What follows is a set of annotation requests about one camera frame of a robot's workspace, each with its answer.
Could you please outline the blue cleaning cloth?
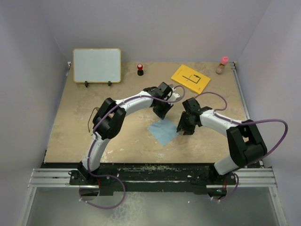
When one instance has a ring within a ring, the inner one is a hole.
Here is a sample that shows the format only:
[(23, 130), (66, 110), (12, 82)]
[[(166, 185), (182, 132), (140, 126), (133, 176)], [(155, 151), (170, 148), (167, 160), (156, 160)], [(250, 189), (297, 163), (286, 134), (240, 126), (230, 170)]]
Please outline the blue cleaning cloth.
[(169, 119), (159, 120), (148, 127), (159, 144), (165, 146), (178, 136), (177, 127)]

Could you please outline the thin framed sunglasses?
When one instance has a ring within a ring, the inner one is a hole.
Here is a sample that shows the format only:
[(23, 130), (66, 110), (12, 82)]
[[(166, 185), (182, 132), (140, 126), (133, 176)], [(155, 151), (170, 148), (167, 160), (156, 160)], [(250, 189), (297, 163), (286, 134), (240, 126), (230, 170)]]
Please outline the thin framed sunglasses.
[(90, 122), (91, 122), (91, 119), (92, 119), (92, 116), (94, 114), (94, 111), (98, 111), (99, 110), (99, 107), (94, 107), (90, 116), (89, 116), (89, 119), (88, 119), (88, 122), (87, 122), (87, 128), (88, 128), (88, 132), (90, 133)]

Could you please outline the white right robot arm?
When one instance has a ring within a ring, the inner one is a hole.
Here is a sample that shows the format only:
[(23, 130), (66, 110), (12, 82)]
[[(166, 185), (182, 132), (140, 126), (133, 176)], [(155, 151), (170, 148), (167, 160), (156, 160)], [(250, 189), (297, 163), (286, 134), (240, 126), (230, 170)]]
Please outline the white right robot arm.
[(243, 168), (267, 154), (267, 147), (257, 126), (248, 125), (251, 120), (235, 121), (228, 117), (222, 119), (212, 108), (201, 107), (194, 98), (185, 100), (182, 105), (184, 111), (177, 126), (178, 132), (193, 135), (197, 126), (204, 126), (227, 138), (229, 155), (209, 168), (212, 183), (220, 184), (233, 170)]

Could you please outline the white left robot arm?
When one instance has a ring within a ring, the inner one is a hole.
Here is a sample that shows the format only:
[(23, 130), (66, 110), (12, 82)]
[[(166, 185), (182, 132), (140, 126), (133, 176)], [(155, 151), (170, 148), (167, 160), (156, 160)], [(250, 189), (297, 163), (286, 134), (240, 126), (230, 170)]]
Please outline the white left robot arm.
[(92, 142), (78, 166), (80, 179), (87, 185), (96, 181), (106, 146), (119, 134), (127, 116), (142, 109), (152, 108), (160, 119), (164, 119), (174, 103), (183, 97), (184, 94), (176, 92), (176, 87), (162, 82), (157, 87), (144, 88), (138, 94), (121, 100), (105, 99), (93, 118)]

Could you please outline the yellow book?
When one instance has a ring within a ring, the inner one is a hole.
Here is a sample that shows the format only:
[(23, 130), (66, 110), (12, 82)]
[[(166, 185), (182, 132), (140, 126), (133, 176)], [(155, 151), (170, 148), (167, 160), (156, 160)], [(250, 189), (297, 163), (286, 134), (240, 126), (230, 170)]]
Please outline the yellow book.
[(186, 65), (181, 65), (171, 79), (197, 94), (201, 94), (211, 80)]

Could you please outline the red and black stamp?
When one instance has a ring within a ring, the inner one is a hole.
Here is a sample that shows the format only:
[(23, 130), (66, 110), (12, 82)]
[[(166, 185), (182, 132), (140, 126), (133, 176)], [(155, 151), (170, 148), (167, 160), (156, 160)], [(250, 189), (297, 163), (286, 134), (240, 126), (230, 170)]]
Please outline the red and black stamp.
[(143, 65), (142, 64), (138, 64), (137, 65), (137, 74), (138, 74), (138, 76), (144, 75)]

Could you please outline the pink capped small bottle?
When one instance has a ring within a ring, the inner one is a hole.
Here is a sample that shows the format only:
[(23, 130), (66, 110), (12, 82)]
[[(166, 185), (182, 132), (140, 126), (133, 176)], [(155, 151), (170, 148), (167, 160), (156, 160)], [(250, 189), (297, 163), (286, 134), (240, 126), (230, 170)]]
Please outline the pink capped small bottle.
[(223, 71), (224, 71), (224, 68), (225, 68), (225, 66), (228, 62), (229, 62), (229, 57), (223, 56), (220, 63), (219, 63), (219, 65), (216, 68), (216, 73), (217, 74), (222, 74)]

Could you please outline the small whiteboard on stand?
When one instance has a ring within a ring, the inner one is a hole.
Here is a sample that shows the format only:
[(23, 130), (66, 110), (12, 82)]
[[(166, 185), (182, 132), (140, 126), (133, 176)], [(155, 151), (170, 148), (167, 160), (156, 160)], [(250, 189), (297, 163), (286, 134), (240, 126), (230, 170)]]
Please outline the small whiteboard on stand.
[(121, 82), (121, 50), (118, 48), (75, 48), (72, 65), (75, 83), (110, 86)]

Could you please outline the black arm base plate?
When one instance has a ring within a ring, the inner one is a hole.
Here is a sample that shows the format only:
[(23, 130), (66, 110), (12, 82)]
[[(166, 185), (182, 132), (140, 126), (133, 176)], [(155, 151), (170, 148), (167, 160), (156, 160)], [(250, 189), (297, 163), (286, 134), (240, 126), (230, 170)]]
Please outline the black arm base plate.
[(43, 169), (66, 169), (70, 185), (99, 189), (102, 196), (114, 192), (188, 192), (226, 194), (235, 185), (233, 173), (224, 176), (212, 163), (100, 163), (91, 176), (80, 163), (43, 163)]

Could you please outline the aluminium rail frame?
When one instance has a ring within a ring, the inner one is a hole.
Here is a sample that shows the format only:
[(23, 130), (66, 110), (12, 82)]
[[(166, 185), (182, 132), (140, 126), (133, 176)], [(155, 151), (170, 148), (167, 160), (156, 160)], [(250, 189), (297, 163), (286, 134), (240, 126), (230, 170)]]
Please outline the aluminium rail frame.
[(71, 187), (69, 171), (71, 169), (33, 169), (28, 187)]

